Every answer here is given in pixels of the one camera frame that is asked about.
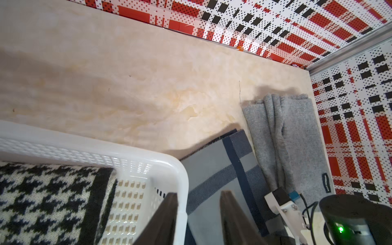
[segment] fabric label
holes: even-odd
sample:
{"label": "fabric label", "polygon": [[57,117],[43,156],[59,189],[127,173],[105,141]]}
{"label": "fabric label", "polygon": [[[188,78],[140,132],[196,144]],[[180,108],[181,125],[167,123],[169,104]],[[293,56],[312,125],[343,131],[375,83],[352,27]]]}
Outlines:
{"label": "fabric label", "polygon": [[331,193],[331,186],[329,185],[329,177],[327,173],[321,175],[323,177],[323,185],[326,193]]}

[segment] gray folded cloth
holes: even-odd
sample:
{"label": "gray folded cloth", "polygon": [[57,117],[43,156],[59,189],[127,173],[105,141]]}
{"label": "gray folded cloth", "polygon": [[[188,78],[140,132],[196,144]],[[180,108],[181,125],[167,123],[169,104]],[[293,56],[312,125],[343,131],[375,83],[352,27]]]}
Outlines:
{"label": "gray folded cloth", "polygon": [[221,191],[231,190],[251,225],[262,236],[287,235],[280,216],[268,207],[270,190],[244,130],[218,137],[181,160],[189,177],[185,245],[223,245]]}
{"label": "gray folded cloth", "polygon": [[[308,204],[331,193],[330,174],[312,101],[268,94],[243,108],[256,158],[271,190],[303,193]],[[301,209],[302,201],[296,201]]]}

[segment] black and white houndstooth cloth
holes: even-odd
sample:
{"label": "black and white houndstooth cloth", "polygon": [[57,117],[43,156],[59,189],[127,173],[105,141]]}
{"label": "black and white houndstooth cloth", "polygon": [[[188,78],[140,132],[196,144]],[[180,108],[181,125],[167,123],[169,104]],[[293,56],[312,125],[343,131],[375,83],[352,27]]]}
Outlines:
{"label": "black and white houndstooth cloth", "polygon": [[0,244],[97,244],[115,174],[106,167],[0,162]]}

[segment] plaid patterned backdrop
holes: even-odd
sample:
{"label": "plaid patterned backdrop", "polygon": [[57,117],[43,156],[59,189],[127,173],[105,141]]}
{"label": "plaid patterned backdrop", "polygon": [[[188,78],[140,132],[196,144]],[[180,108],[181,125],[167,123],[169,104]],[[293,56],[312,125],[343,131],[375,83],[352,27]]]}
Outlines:
{"label": "plaid patterned backdrop", "polygon": [[300,67],[392,19],[392,0],[70,1]]}
{"label": "plaid patterned backdrop", "polygon": [[336,193],[392,206],[392,39],[311,77]]}

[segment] cream marble surface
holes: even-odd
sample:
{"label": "cream marble surface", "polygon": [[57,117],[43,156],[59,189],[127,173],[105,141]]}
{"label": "cream marble surface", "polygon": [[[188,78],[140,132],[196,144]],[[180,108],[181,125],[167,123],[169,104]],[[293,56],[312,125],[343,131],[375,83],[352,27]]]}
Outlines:
{"label": "cream marble surface", "polygon": [[251,141],[241,103],[314,102],[305,70],[69,1],[3,0],[0,23],[2,120],[181,158],[233,128]]}

